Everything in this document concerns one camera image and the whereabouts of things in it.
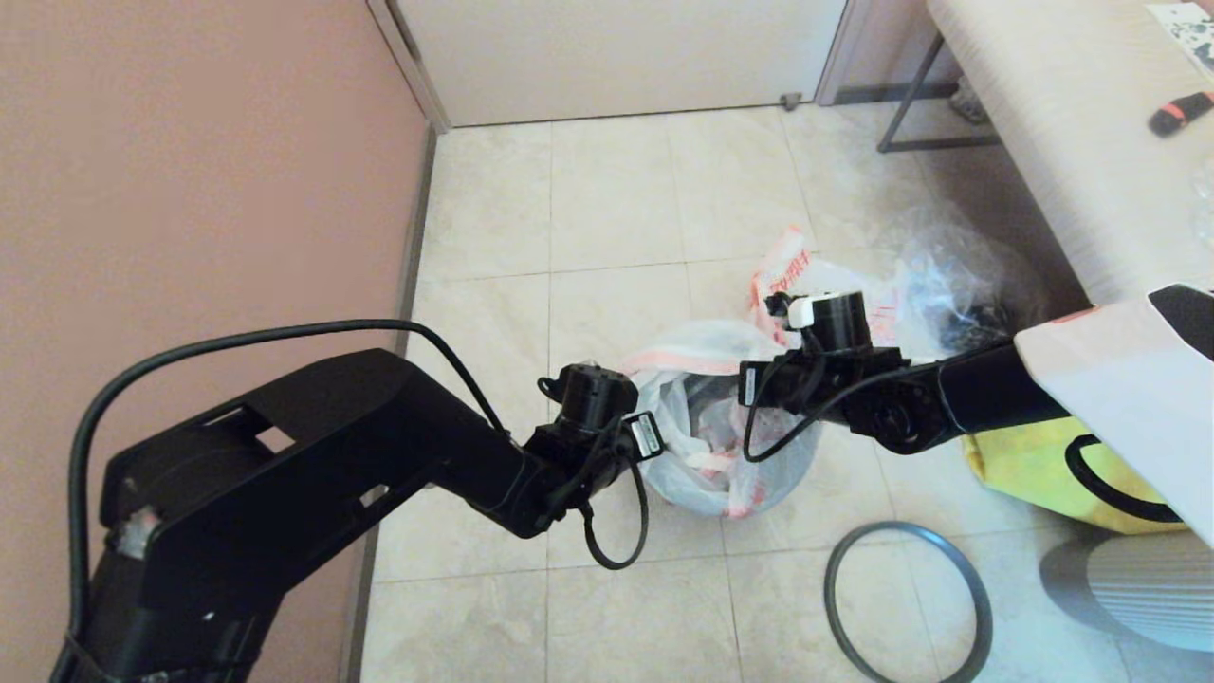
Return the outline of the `new white orange-print bag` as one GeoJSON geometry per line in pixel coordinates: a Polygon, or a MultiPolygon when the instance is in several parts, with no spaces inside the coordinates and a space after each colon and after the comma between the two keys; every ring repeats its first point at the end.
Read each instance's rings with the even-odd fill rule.
{"type": "Polygon", "coordinates": [[[762,463],[745,461],[747,409],[738,402],[742,362],[771,362],[784,347],[750,323],[697,320],[662,332],[623,362],[665,451],[641,463],[656,493],[700,516],[742,519],[789,496],[815,463],[822,427],[812,425],[762,463]]]}

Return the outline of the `used white red-drawstring trash bag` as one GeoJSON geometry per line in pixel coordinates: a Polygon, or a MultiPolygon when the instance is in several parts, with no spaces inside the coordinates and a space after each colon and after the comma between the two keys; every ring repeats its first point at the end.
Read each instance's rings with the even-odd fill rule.
{"type": "Polygon", "coordinates": [[[798,332],[770,314],[764,298],[785,294],[822,294],[822,291],[861,290],[864,315],[874,345],[913,346],[910,328],[901,321],[903,295],[896,283],[894,254],[881,249],[832,249],[815,252],[809,237],[799,228],[788,228],[760,261],[745,288],[745,319],[777,345],[801,347],[798,332]]]}

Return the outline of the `clear plastic bag dark contents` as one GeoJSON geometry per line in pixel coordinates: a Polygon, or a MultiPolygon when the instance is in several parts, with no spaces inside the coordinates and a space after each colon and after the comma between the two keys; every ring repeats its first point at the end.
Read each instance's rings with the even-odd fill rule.
{"type": "Polygon", "coordinates": [[[910,355],[951,358],[1046,321],[1046,289],[1036,268],[952,204],[900,214],[892,237],[894,329],[910,355]]]}

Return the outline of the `yellow fabric tote bag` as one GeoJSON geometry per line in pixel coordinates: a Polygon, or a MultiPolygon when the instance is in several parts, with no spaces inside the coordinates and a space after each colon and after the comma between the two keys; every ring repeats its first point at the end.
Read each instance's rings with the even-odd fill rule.
{"type": "Polygon", "coordinates": [[[963,436],[968,465],[986,488],[1113,533],[1184,531],[1184,522],[1148,522],[1097,500],[1071,473],[1065,453],[1076,438],[1090,436],[1078,419],[1049,420],[1000,431],[963,436]]]}

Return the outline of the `grey ribbed round object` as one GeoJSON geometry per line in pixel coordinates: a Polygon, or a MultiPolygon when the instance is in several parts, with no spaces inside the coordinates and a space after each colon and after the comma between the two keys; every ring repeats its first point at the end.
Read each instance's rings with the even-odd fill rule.
{"type": "Polygon", "coordinates": [[[1214,655],[1214,548],[1196,533],[1074,539],[1038,570],[1050,601],[1083,625],[1214,655]]]}

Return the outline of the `white door panel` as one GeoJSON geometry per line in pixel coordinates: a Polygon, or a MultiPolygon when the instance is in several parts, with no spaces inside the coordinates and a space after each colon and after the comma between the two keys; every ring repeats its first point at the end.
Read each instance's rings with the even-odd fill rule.
{"type": "Polygon", "coordinates": [[[395,0],[458,129],[812,99],[847,0],[395,0]]]}

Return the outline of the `crumpled clear plastic wrap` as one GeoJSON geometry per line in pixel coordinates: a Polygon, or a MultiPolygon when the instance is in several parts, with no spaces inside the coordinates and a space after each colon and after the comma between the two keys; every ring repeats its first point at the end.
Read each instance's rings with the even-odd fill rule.
{"type": "Polygon", "coordinates": [[[1214,155],[1195,167],[1189,186],[1193,193],[1189,224],[1201,245],[1214,252],[1214,155]]]}

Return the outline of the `black orange marker pen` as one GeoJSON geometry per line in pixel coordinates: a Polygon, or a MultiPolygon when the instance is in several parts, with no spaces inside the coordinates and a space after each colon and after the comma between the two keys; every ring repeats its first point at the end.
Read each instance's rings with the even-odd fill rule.
{"type": "Polygon", "coordinates": [[[1148,131],[1158,138],[1170,138],[1212,110],[1214,110],[1214,91],[1182,96],[1172,99],[1148,116],[1148,131]]]}

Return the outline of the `black-white printed paper sheet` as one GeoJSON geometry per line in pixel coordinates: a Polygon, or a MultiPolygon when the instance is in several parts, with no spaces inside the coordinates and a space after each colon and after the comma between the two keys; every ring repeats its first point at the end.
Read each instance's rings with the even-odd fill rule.
{"type": "Polygon", "coordinates": [[[1214,17],[1197,2],[1148,2],[1144,8],[1206,81],[1214,85],[1214,17]]]}

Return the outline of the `black metal table frame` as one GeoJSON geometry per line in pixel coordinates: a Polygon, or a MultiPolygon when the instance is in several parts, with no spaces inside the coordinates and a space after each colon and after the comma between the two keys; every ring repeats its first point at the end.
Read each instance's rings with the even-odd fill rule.
{"type": "Polygon", "coordinates": [[[894,110],[892,121],[889,123],[885,133],[883,133],[883,138],[877,143],[877,152],[881,153],[881,155],[885,155],[885,153],[921,150],[963,150],[963,148],[1002,144],[1002,138],[999,138],[998,135],[957,136],[957,138],[897,140],[901,125],[906,120],[908,112],[910,112],[910,106],[919,99],[919,95],[927,81],[927,74],[932,69],[932,66],[935,66],[942,49],[944,49],[944,34],[937,32],[932,42],[929,42],[927,52],[925,52],[925,57],[920,61],[920,66],[918,66],[915,75],[910,79],[910,86],[907,87],[897,109],[894,110]]]}

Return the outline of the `grey door frame strip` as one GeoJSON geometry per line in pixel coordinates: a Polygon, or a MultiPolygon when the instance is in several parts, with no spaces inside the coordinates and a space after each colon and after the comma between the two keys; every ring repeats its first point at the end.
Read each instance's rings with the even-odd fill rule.
{"type": "Polygon", "coordinates": [[[866,16],[869,12],[869,0],[847,0],[836,34],[832,42],[826,66],[815,92],[815,106],[828,107],[836,103],[838,91],[846,82],[850,63],[853,59],[855,44],[863,30],[866,16]]]}
{"type": "Polygon", "coordinates": [[[436,86],[431,82],[421,50],[399,8],[399,0],[364,0],[364,2],[376,19],[378,30],[395,56],[395,63],[412,89],[430,129],[437,135],[448,133],[452,129],[450,116],[441,103],[436,86]]]}

